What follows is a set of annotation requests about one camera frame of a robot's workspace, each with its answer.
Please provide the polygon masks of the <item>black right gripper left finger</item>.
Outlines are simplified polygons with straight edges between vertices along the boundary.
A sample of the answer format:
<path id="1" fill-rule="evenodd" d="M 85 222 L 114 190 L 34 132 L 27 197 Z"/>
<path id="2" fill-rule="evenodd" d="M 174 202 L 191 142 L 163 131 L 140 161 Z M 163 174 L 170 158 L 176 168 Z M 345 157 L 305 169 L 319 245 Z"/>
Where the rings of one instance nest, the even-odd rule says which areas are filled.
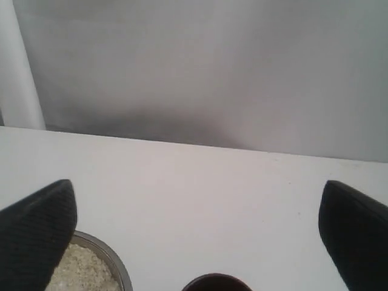
<path id="1" fill-rule="evenodd" d="M 76 229 L 70 180 L 1 210 L 1 290 L 45 290 Z"/>

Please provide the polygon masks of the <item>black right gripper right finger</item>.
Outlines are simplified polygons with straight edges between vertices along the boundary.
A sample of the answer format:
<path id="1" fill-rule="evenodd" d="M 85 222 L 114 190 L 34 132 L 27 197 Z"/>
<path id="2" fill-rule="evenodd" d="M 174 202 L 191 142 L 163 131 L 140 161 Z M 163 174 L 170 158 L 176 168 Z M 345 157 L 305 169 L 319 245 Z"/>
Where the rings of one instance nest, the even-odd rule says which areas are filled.
<path id="1" fill-rule="evenodd" d="M 318 214 L 321 240 L 349 290 L 387 290 L 387 206 L 329 180 Z"/>

